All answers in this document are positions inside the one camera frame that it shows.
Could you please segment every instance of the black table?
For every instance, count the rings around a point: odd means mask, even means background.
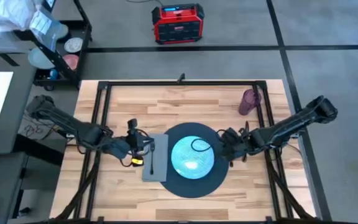
[[[24,151],[29,156],[59,166],[63,160],[62,153],[17,133],[35,73],[35,68],[26,61],[26,55],[17,55],[17,57],[21,59],[22,66],[10,67],[6,66],[6,63],[0,65],[0,72],[14,72],[0,114],[0,154]]]
[[[30,140],[18,130],[34,79],[35,68],[26,54],[11,55],[19,67],[0,59],[0,72],[14,72],[0,114],[0,223],[7,223],[14,213],[23,171],[28,156],[60,165],[63,154]]]

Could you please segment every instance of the yellow tag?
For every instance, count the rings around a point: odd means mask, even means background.
[[[138,164],[138,165],[142,165],[142,164],[143,164],[143,160],[132,159],[132,163],[135,163],[135,164]]]

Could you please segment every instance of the wooden table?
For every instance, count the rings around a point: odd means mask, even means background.
[[[281,80],[266,80],[275,122],[290,116]],[[91,121],[98,81],[83,81],[75,117]],[[215,130],[259,127],[256,110],[247,116],[237,112],[242,93],[250,86],[114,86],[109,104],[108,126],[115,136],[126,135],[127,121],[137,118],[138,128],[164,133],[184,122],[203,123]],[[265,124],[268,126],[262,101]],[[297,141],[290,144],[298,148]],[[289,189],[307,212],[314,215],[301,154],[287,146],[282,159]],[[83,155],[67,147],[50,216],[57,216],[78,188]],[[126,168],[113,156],[102,155],[92,219],[105,220],[230,220],[259,221],[274,217],[272,197],[263,154],[246,163],[234,161],[222,185],[201,198],[181,198],[158,182],[143,182],[142,168]],[[285,215],[280,194],[280,206]],[[86,200],[81,217],[85,215]]]

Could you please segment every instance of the white plate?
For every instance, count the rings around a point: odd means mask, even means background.
[[[65,43],[65,50],[68,53],[79,52],[81,48],[82,48],[82,39],[79,37],[71,38]]]

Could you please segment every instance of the black circular mat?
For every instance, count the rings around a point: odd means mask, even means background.
[[[167,181],[161,182],[161,184],[171,193],[186,198],[202,197],[216,190],[226,177],[229,162],[220,156],[222,146],[215,131],[203,124],[183,123],[172,127],[165,134],[168,135]],[[173,168],[171,162],[174,145],[186,136],[203,138],[214,150],[214,165],[211,171],[200,179],[192,180],[182,177]]]

